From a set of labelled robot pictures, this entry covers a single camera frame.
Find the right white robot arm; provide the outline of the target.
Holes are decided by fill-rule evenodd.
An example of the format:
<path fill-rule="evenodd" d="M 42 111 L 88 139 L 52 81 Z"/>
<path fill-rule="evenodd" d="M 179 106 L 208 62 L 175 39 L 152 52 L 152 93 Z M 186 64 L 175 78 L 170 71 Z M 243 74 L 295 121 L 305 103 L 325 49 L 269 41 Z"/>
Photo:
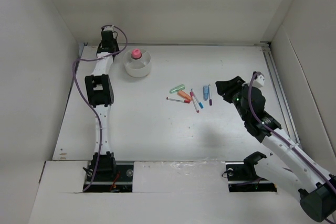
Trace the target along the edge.
<path fill-rule="evenodd" d="M 286 165 L 276 168 L 270 155 L 254 152 L 244 159 L 243 173 L 274 183 L 295 198 L 312 220 L 326 221 L 335 212 L 335 175 L 305 153 L 265 111 L 260 90 L 264 83 L 261 72 L 254 72 L 249 82 L 237 76 L 215 83 L 218 95 L 234 105 L 247 132 Z"/>

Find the pink capped glue bottle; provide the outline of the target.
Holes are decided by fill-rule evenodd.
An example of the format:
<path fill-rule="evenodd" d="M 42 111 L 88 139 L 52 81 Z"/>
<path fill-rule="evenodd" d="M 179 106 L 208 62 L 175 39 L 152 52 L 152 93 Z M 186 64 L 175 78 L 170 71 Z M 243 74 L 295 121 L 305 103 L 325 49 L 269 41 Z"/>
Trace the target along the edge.
<path fill-rule="evenodd" d="M 142 57 L 142 52 L 139 48 L 135 48 L 132 50 L 131 52 L 131 57 L 134 59 L 134 60 L 138 60 Z"/>

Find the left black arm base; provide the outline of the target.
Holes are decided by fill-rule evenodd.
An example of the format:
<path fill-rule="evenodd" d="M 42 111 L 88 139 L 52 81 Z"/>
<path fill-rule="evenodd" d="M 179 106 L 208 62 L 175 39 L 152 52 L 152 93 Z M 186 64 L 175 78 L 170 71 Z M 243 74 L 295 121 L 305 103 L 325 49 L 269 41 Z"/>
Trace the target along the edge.
<path fill-rule="evenodd" d="M 84 193 L 131 193 L 134 162 L 117 162 L 114 154 L 95 153 L 91 162 L 83 168 L 86 173 Z"/>

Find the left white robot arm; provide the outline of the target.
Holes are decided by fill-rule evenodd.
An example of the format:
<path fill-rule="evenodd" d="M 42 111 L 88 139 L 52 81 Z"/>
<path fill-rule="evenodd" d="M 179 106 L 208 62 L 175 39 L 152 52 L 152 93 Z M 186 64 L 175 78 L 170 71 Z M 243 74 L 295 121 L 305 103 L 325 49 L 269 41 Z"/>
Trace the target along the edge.
<path fill-rule="evenodd" d="M 97 61 L 92 74 L 85 77 L 88 102 L 100 118 L 100 120 L 96 120 L 94 155 L 91 164 L 85 171 L 88 177 L 91 177 L 96 169 L 96 175 L 102 176 L 105 180 L 112 180 L 117 175 L 108 129 L 110 110 L 114 103 L 108 72 L 114 62 L 114 56 L 111 54 L 119 51 L 117 40 L 114 37 L 116 33 L 112 28 L 107 27 L 101 31 L 101 43 L 97 49 L 97 58 L 101 58 L 101 60 Z"/>

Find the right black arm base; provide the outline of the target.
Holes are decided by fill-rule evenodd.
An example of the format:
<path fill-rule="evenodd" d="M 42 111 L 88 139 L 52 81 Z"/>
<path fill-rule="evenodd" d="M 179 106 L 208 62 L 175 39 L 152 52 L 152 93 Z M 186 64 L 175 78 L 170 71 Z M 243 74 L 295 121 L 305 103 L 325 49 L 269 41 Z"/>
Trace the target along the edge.
<path fill-rule="evenodd" d="M 266 155 L 254 152 L 243 161 L 225 162 L 225 171 L 222 177 L 227 179 L 230 193 L 277 192 L 276 185 L 258 176 L 255 165 Z"/>

